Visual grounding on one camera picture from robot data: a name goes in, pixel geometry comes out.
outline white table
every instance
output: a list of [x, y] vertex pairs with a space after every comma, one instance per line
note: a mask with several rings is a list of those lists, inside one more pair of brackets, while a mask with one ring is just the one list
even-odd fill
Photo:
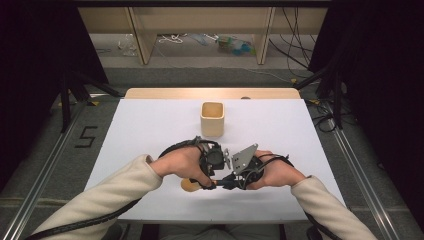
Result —
[[[225, 132], [214, 138], [230, 155], [257, 143], [259, 149], [290, 154], [304, 174], [319, 177], [343, 198], [323, 152], [305, 103], [300, 99], [209, 99], [225, 104]], [[200, 107], [205, 99], [123, 99], [119, 103], [86, 188], [140, 154], [153, 158], [168, 146], [201, 135]], [[230, 174], [216, 171], [217, 179]], [[290, 188], [258, 191], [221, 188], [188, 193], [180, 179], [167, 176], [120, 219], [143, 223], [287, 223], [306, 220]]]

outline beige sleeve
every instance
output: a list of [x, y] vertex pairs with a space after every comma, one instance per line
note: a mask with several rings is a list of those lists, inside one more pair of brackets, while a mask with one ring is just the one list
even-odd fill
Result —
[[[98, 185], [77, 195], [44, 221], [34, 233], [115, 212], [158, 188], [162, 178], [149, 166], [151, 161], [148, 155], [134, 159]], [[113, 219], [48, 239], [101, 239], [115, 221]]]
[[328, 192], [318, 178], [306, 178], [293, 186], [291, 192], [305, 212], [339, 238], [376, 239], [352, 212]]

